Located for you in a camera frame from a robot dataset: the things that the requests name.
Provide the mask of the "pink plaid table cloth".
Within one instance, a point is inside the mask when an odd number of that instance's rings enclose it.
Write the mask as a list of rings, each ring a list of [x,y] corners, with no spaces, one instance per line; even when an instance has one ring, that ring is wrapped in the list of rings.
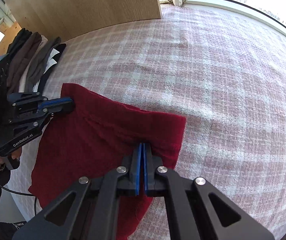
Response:
[[[209,7],[67,41],[44,94],[64,83],[148,111],[185,116],[176,170],[202,176],[276,239],[286,234],[286,36]]]

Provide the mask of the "small pine wood board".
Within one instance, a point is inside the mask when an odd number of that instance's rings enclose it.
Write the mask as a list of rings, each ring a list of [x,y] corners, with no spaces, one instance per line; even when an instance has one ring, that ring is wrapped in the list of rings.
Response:
[[[21,27],[17,21],[11,27],[8,27],[5,23],[0,24],[0,32],[4,35],[0,42],[0,56],[7,52],[8,46],[13,42],[20,30]]]

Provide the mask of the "dark red knitted garment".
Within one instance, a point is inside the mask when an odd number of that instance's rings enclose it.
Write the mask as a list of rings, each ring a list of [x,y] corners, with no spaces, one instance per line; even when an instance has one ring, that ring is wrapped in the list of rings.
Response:
[[[29,190],[41,207],[80,177],[95,179],[116,169],[142,142],[150,144],[166,167],[175,167],[185,117],[145,111],[74,83],[63,84],[60,95],[71,98],[75,108],[54,117],[39,142]]]

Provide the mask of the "black folded garment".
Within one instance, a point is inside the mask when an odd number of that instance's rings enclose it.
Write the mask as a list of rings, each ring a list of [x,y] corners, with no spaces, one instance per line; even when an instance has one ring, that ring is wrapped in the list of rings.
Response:
[[[7,58],[8,60],[12,60],[16,53],[22,48],[22,46],[26,43],[29,37],[32,35],[32,32],[22,28],[17,35],[15,36],[12,43],[8,46],[7,49]]]

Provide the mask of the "brown folded garment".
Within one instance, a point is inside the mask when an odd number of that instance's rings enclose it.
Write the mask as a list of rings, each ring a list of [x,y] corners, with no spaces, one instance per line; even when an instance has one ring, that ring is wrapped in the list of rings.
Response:
[[[9,61],[7,77],[7,93],[16,93],[19,89],[19,82],[27,65],[31,61],[41,42],[41,35],[38,32],[32,33],[22,48]]]

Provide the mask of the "beige folded garment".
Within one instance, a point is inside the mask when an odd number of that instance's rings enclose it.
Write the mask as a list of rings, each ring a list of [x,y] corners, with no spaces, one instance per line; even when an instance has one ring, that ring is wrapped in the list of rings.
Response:
[[[22,77],[20,79],[18,92],[21,93],[21,92],[25,91],[25,84],[26,84],[27,73],[29,71],[31,63],[34,60],[34,58],[36,57],[36,55],[39,53],[39,51],[45,46],[45,44],[47,42],[48,42],[48,39],[44,35],[42,35],[41,36],[41,42],[40,42],[38,48],[36,49],[35,54],[32,56],[31,61],[27,65],[27,67],[26,67],[25,71],[23,72],[23,75],[22,75]]]

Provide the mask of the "large light wood board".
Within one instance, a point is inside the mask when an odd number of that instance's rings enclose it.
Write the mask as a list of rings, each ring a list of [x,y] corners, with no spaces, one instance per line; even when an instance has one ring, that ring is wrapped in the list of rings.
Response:
[[[159,0],[6,0],[22,28],[62,41],[120,23],[161,18]]]

